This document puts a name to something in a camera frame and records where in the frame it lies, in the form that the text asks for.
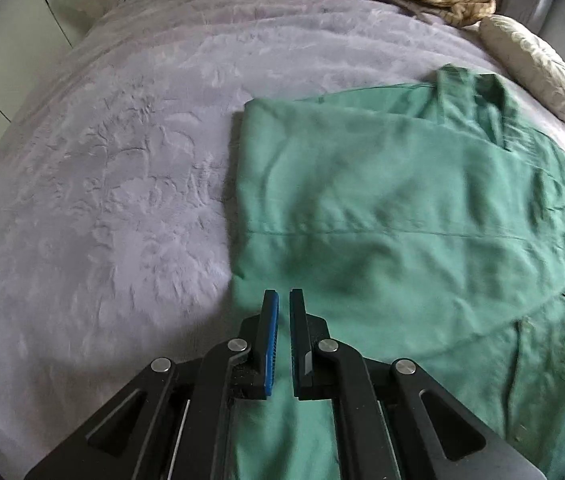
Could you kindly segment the cream ruffled pillow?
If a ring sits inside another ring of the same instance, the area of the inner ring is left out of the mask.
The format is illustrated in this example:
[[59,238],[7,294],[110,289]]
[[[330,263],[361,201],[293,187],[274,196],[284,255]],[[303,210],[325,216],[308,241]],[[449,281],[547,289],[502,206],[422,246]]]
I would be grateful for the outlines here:
[[525,90],[565,122],[565,61],[542,38],[505,15],[479,24],[485,47]]

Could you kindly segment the lilac embossed bed blanket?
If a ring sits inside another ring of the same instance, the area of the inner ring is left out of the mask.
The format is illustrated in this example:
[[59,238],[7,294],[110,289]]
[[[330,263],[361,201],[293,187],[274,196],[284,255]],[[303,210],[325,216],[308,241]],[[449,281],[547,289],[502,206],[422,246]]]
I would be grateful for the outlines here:
[[479,26],[374,0],[127,0],[0,140],[0,473],[22,478],[155,356],[234,336],[246,105],[493,74]]

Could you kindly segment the green work jacket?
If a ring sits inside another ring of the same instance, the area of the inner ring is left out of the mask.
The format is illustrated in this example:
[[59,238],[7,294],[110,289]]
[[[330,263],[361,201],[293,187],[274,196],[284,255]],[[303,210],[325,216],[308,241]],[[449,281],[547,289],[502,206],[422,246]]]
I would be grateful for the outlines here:
[[499,76],[244,108],[232,306],[299,288],[368,358],[419,363],[565,478],[565,152]]

